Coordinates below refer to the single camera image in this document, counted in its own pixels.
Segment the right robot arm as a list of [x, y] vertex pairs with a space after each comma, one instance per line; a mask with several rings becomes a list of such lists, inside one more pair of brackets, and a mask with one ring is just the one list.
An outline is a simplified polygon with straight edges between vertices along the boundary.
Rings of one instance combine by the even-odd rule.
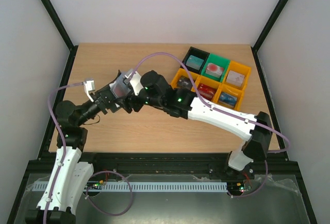
[[188, 89], [173, 89], [153, 70], [144, 75], [129, 71], [123, 82], [131, 89], [122, 101], [128, 113], [148, 105], [171, 117], [205, 122], [240, 137], [242, 145], [229, 154], [225, 165], [228, 177], [237, 178], [248, 164], [267, 159], [272, 136], [268, 114], [242, 113], [200, 98]]

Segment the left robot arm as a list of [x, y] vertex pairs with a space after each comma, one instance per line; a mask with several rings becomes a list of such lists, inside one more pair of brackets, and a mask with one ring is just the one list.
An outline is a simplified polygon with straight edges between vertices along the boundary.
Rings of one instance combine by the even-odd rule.
[[92, 163], [80, 161], [88, 133], [82, 125], [99, 113], [119, 108], [114, 103], [112, 83], [99, 90], [95, 90], [92, 81], [82, 85], [88, 101], [82, 105], [61, 101], [51, 115], [58, 131], [56, 158], [47, 188], [36, 209], [26, 213], [26, 223], [76, 222], [80, 195], [94, 172]]

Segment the black leather card holder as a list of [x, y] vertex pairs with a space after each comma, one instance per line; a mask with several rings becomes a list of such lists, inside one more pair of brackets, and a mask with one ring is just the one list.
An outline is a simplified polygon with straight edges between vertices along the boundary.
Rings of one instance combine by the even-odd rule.
[[116, 79], [110, 83], [111, 91], [115, 97], [114, 102], [122, 106], [123, 99], [126, 96], [133, 95], [133, 90], [124, 84], [124, 76], [126, 72], [118, 72]]

